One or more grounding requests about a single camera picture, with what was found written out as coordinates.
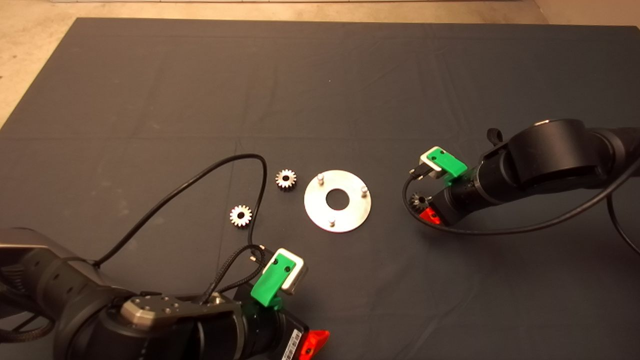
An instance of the small gear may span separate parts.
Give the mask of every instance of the small gear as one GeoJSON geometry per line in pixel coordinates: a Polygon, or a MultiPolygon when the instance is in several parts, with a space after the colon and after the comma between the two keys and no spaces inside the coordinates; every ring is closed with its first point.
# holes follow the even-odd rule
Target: small gear
{"type": "Polygon", "coordinates": [[[293,189],[296,186],[296,173],[289,169],[279,171],[276,175],[276,185],[282,191],[293,189]]]}
{"type": "Polygon", "coordinates": [[[427,198],[421,193],[413,193],[409,198],[409,204],[411,204],[411,208],[418,214],[423,213],[429,207],[427,198]]]}
{"type": "Polygon", "coordinates": [[[238,205],[231,209],[229,220],[236,227],[245,227],[251,222],[251,209],[245,205],[238,205]]]}

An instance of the concrete floor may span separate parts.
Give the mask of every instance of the concrete floor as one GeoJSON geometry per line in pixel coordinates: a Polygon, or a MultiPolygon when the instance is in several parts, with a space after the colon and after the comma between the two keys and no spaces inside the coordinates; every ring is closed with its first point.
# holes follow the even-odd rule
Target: concrete floor
{"type": "Polygon", "coordinates": [[[640,24],[638,0],[536,1],[50,3],[48,0],[0,0],[0,127],[77,17],[640,24]]]}

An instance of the silver metal plate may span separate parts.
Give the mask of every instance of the silver metal plate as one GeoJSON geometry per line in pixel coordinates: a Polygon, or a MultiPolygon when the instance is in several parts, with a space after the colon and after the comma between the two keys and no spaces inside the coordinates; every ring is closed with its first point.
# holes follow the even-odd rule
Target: silver metal plate
{"type": "Polygon", "coordinates": [[[345,233],[362,225],[371,210],[371,193],[356,175],[343,170],[329,170],[318,174],[305,191],[305,209],[316,225],[333,233],[345,233]],[[326,203],[326,195],[335,189],[349,196],[349,205],[334,210],[326,203]]]}

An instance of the black fabric mat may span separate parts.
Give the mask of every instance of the black fabric mat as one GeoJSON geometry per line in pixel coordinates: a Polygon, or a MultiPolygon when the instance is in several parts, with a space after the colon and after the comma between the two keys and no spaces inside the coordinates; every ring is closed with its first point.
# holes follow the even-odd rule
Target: black fabric mat
{"type": "MultiPolygon", "coordinates": [[[[258,152],[270,179],[299,175],[292,193],[269,182],[255,241],[307,260],[285,301],[331,330],[317,359],[637,359],[640,260],[604,205],[539,233],[463,238],[416,223],[400,189],[434,145],[475,165],[487,127],[638,126],[639,64],[633,27],[79,19],[0,131],[0,226],[96,258],[208,164],[258,152]],[[350,233],[322,231],[304,211],[307,183],[329,169],[371,190],[371,214],[350,233]]],[[[255,161],[217,171],[104,271],[134,290],[203,290],[244,243],[228,212],[253,205],[259,179],[255,161]]],[[[640,241],[636,184],[616,201],[640,241]]],[[[530,224],[591,193],[462,225],[530,224]]],[[[228,279],[251,268],[240,261],[228,279]]],[[[51,341],[1,345],[0,358],[47,359],[51,341]]]]}

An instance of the black cable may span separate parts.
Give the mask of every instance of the black cable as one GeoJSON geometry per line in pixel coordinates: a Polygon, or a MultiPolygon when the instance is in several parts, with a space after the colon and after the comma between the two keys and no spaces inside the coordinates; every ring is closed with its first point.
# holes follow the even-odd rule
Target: black cable
{"type": "Polygon", "coordinates": [[[184,184],[178,186],[174,191],[170,192],[167,196],[165,196],[162,200],[160,200],[156,205],[154,205],[153,208],[151,208],[151,210],[149,210],[140,220],[138,220],[136,225],[134,225],[131,228],[131,230],[129,230],[127,232],[127,234],[125,234],[125,236],[120,241],[118,241],[118,243],[113,248],[111,248],[111,250],[109,250],[100,259],[94,261],[93,262],[93,266],[95,266],[96,268],[100,268],[100,266],[102,264],[104,264],[106,261],[111,259],[115,254],[118,253],[118,251],[120,251],[122,249],[122,247],[124,247],[124,245],[126,245],[133,238],[133,236],[160,209],[162,209],[171,200],[173,200],[173,198],[175,198],[176,196],[180,195],[184,190],[187,190],[189,187],[191,187],[191,185],[197,183],[203,177],[209,175],[209,173],[211,173],[213,170],[216,170],[217,168],[219,168],[219,167],[221,167],[223,165],[226,165],[228,163],[231,163],[233,161],[243,160],[243,159],[256,159],[256,160],[259,160],[262,163],[262,185],[261,185],[261,188],[260,188],[260,193],[258,194],[258,200],[255,203],[255,207],[253,208],[253,219],[252,219],[251,223],[249,224],[249,234],[248,234],[248,239],[247,239],[247,242],[249,244],[252,244],[253,243],[253,239],[252,239],[253,227],[255,225],[255,220],[256,220],[257,215],[258,215],[258,210],[260,208],[260,203],[262,202],[262,196],[264,195],[264,189],[265,189],[266,184],[267,184],[267,163],[264,160],[264,158],[262,156],[258,155],[258,154],[238,154],[238,155],[229,156],[228,158],[225,158],[225,159],[222,159],[222,160],[220,160],[218,162],[213,163],[212,165],[208,166],[206,169],[202,170],[199,174],[197,174],[196,176],[194,176],[191,179],[189,179],[184,184]]]}
{"type": "Polygon", "coordinates": [[[22,331],[22,329],[39,317],[40,315],[34,314],[18,326],[14,327],[13,330],[0,329],[0,343],[25,343],[47,336],[54,328],[54,322],[49,319],[47,319],[48,322],[42,327],[22,331]]]}
{"type": "Polygon", "coordinates": [[[240,281],[236,281],[233,284],[230,284],[228,286],[225,286],[224,288],[222,288],[219,292],[223,293],[224,291],[228,291],[231,290],[233,288],[236,288],[244,283],[247,283],[249,281],[251,281],[254,277],[256,277],[260,271],[262,270],[262,262],[264,260],[264,249],[259,247],[258,245],[254,245],[254,244],[247,244],[245,246],[242,246],[240,249],[237,249],[236,251],[234,251],[233,254],[231,254],[231,256],[229,256],[227,258],[227,260],[224,262],[224,264],[222,264],[222,266],[220,267],[220,270],[218,270],[218,273],[216,274],[216,277],[213,279],[213,281],[209,284],[209,287],[204,291],[204,293],[202,293],[202,295],[200,297],[198,297],[195,302],[197,304],[205,304],[210,298],[211,295],[216,291],[216,288],[218,287],[218,285],[220,285],[220,282],[222,281],[222,278],[224,278],[224,276],[227,274],[227,272],[229,271],[229,269],[231,268],[231,265],[233,265],[233,263],[236,261],[236,259],[238,258],[238,256],[240,256],[240,254],[242,254],[243,252],[247,251],[247,250],[256,250],[257,253],[260,256],[260,259],[256,259],[256,263],[258,263],[258,267],[256,270],[254,270],[249,276],[245,277],[244,279],[240,280],[240,281]]]}
{"type": "Polygon", "coordinates": [[[622,226],[620,226],[620,223],[618,222],[618,217],[616,216],[616,210],[613,208],[613,196],[611,194],[607,196],[607,211],[609,212],[609,218],[611,219],[611,223],[613,224],[613,227],[616,228],[616,231],[618,232],[618,234],[620,234],[620,237],[622,237],[622,239],[625,240],[627,245],[629,245],[629,247],[633,251],[635,251],[636,254],[640,255],[640,250],[638,250],[636,245],[631,241],[631,239],[627,236],[627,234],[625,234],[625,231],[622,229],[622,226]]]}
{"type": "Polygon", "coordinates": [[[620,185],[622,185],[628,178],[630,178],[638,168],[640,168],[640,158],[636,159],[633,163],[631,163],[631,165],[622,174],[620,174],[620,176],[618,176],[618,178],[615,179],[611,184],[609,184],[601,192],[599,192],[597,195],[590,198],[580,206],[577,206],[576,208],[573,208],[572,210],[567,211],[566,213],[559,215],[558,217],[555,217],[551,220],[547,220],[545,222],[540,222],[538,224],[534,224],[530,226],[513,227],[511,229],[497,229],[497,230],[485,230],[485,231],[462,230],[462,229],[453,229],[453,228],[442,226],[442,225],[436,225],[436,224],[432,224],[430,222],[424,221],[419,214],[416,214],[411,209],[411,206],[407,201],[407,198],[408,198],[407,190],[409,188],[409,184],[411,184],[411,182],[416,180],[415,176],[410,176],[409,179],[407,179],[407,181],[404,183],[404,186],[402,189],[402,198],[403,198],[403,204],[405,208],[407,209],[407,211],[409,211],[409,214],[411,214],[411,216],[413,216],[416,220],[423,223],[424,225],[427,225],[432,229],[444,231],[446,233],[460,234],[460,235],[475,235],[475,236],[511,235],[511,234],[530,233],[532,231],[546,229],[548,227],[552,227],[557,224],[560,224],[561,222],[565,222],[587,211],[588,209],[592,208],[595,204],[598,204],[600,201],[606,198],[609,194],[611,194],[613,191],[619,188],[620,185]]]}
{"type": "Polygon", "coordinates": [[[20,331],[20,330],[24,329],[25,327],[29,326],[29,324],[31,324],[32,322],[36,321],[39,317],[40,317],[40,315],[38,315],[38,314],[31,315],[27,320],[24,320],[23,322],[18,324],[18,326],[14,327],[12,329],[12,331],[20,331]]]}

